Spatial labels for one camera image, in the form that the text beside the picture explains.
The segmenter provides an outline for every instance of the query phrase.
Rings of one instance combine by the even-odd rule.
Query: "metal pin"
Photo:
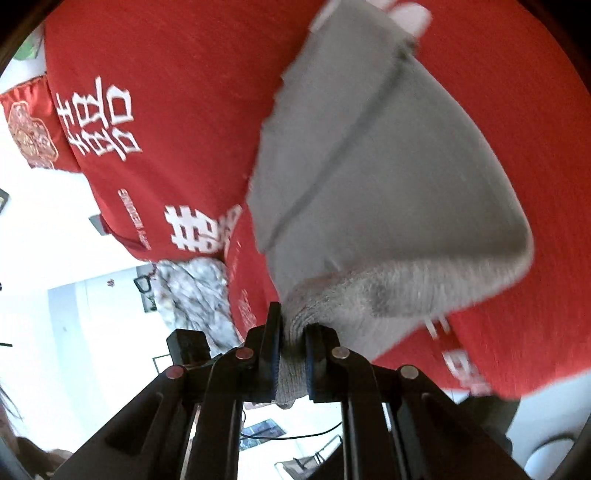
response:
[[[252,348],[248,348],[247,346],[243,346],[236,350],[236,358],[239,360],[250,360],[253,356],[255,356],[255,352]]]
[[[347,358],[350,353],[351,352],[349,351],[349,349],[345,346],[336,346],[332,349],[332,355],[335,358],[339,358],[341,360]]]
[[[166,369],[166,376],[170,380],[176,380],[184,375],[184,368],[181,365],[172,365]]]
[[[417,370],[417,367],[415,367],[414,365],[404,365],[400,369],[400,374],[404,378],[408,378],[409,380],[414,380],[415,378],[418,377],[418,370]]]

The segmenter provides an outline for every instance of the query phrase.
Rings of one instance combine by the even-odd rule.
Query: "black cable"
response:
[[[297,437],[255,437],[253,435],[245,435],[244,433],[240,432],[240,435],[247,438],[247,439],[254,439],[254,440],[298,440],[298,439],[306,439],[310,437],[319,437],[320,435],[324,435],[326,433],[332,432],[334,429],[341,426],[343,422],[338,422],[334,427],[330,430],[326,430],[325,432],[320,433],[312,433],[310,435],[298,435]]]

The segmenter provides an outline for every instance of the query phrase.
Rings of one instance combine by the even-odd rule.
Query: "grey towel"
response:
[[[386,14],[343,0],[284,85],[248,196],[283,302],[281,403],[306,394],[307,324],[375,359],[515,283],[533,253],[494,153]]]

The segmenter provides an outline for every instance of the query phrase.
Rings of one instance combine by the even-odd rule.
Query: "white wall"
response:
[[[44,70],[44,60],[13,60],[0,92]],[[0,115],[0,189],[11,200],[0,213],[3,293],[48,290],[139,265],[111,236],[101,237],[88,217],[99,213],[85,177],[30,169]]]
[[[0,381],[18,407],[18,433],[43,449],[77,449],[83,433],[57,360],[47,292],[0,293]]]
[[[133,268],[76,284],[80,324],[108,419],[156,377],[152,358],[168,354],[170,333],[158,312],[144,313],[136,276]]]

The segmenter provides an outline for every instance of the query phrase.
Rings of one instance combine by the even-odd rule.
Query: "picture frame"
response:
[[[10,195],[6,193],[4,190],[0,189],[0,213],[2,213],[2,210],[7,205],[9,198]]]

